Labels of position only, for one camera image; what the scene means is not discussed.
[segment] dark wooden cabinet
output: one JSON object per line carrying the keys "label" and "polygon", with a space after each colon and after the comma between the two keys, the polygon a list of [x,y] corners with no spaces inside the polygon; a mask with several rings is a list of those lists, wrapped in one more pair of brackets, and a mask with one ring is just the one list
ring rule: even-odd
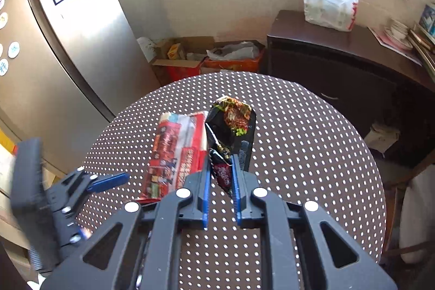
{"label": "dark wooden cabinet", "polygon": [[270,75],[323,98],[362,137],[375,122],[399,129],[386,159],[413,167],[434,149],[434,83],[423,67],[380,46],[368,29],[338,32],[305,22],[303,13],[281,11],[268,49]]}

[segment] black snack bag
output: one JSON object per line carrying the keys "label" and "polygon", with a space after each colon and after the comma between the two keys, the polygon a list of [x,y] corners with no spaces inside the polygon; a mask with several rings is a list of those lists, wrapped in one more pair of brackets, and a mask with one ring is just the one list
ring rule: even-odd
{"label": "black snack bag", "polygon": [[251,106],[229,96],[218,99],[205,120],[212,173],[231,197],[231,155],[238,154],[242,170],[248,170],[255,133]]}

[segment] white bowl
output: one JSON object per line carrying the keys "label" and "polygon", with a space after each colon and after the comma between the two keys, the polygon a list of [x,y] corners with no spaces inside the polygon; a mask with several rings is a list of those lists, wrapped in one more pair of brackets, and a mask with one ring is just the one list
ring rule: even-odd
{"label": "white bowl", "polygon": [[406,37],[406,35],[408,34],[408,31],[406,31],[406,33],[404,33],[402,29],[398,29],[396,26],[391,26],[391,32],[392,32],[393,36],[399,40],[403,40]]}
{"label": "white bowl", "polygon": [[397,28],[406,30],[406,32],[408,32],[408,26],[402,24],[400,21],[397,21],[395,19],[391,19],[391,26],[396,26]]}

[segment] round table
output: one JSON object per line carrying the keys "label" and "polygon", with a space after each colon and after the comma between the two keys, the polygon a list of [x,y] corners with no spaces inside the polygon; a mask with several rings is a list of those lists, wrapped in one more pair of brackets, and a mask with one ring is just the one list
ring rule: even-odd
{"label": "round table", "polygon": [[[249,170],[261,186],[293,203],[317,201],[379,260],[386,227],[384,191],[363,139],[347,119],[303,86],[254,73],[180,80],[121,112],[97,139],[84,166],[101,175],[127,172],[130,181],[92,195],[78,223],[93,231],[139,196],[162,113],[209,110],[223,95],[250,104],[257,114]],[[183,235],[179,288],[260,288],[259,231],[236,227],[232,200],[214,183],[211,198],[208,229]]]}

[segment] refrigerator door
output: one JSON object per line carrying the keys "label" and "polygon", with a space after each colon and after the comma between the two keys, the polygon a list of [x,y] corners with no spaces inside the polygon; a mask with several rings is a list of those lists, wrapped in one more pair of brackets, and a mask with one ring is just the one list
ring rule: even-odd
{"label": "refrigerator door", "polygon": [[160,85],[118,0],[39,0],[59,43],[114,114]]}
{"label": "refrigerator door", "polygon": [[7,22],[0,29],[0,62],[7,65],[0,68],[0,119],[21,140],[41,137],[44,159],[68,173],[80,166],[108,121],[56,59],[29,1],[4,0],[2,12]]}

